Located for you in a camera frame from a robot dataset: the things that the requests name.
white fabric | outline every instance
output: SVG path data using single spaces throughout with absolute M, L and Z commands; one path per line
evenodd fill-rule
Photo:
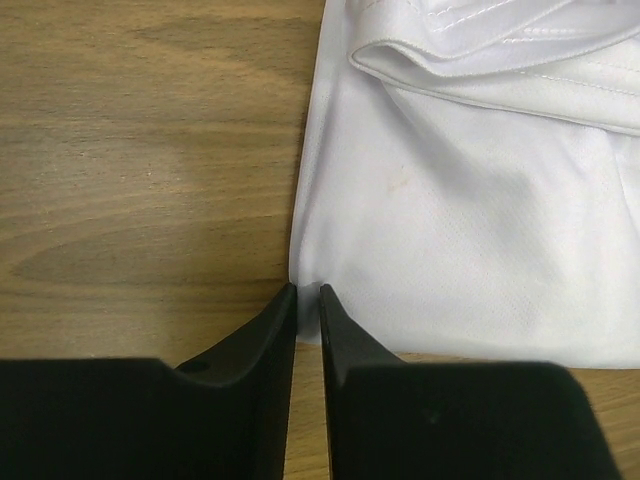
M 640 367 L 640 2 L 327 0 L 296 197 L 387 347 Z

white garment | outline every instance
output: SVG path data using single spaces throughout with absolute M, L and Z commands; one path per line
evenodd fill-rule
M 640 367 L 640 2 L 327 0 L 291 239 L 388 348 Z

wooden table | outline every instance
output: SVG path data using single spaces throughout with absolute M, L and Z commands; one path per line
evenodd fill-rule
M 0 0 L 0 356 L 177 364 L 287 278 L 322 0 Z M 321 357 L 286 472 L 327 478 Z M 640 478 L 640 371 L 579 371 Z

black plastic piece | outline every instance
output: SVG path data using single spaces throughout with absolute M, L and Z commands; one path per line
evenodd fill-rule
M 0 361 L 0 478 L 281 479 L 295 335 L 287 285 L 177 370 L 154 359 Z
M 321 288 L 333 480 L 613 480 L 580 385 L 544 363 L 410 364 Z

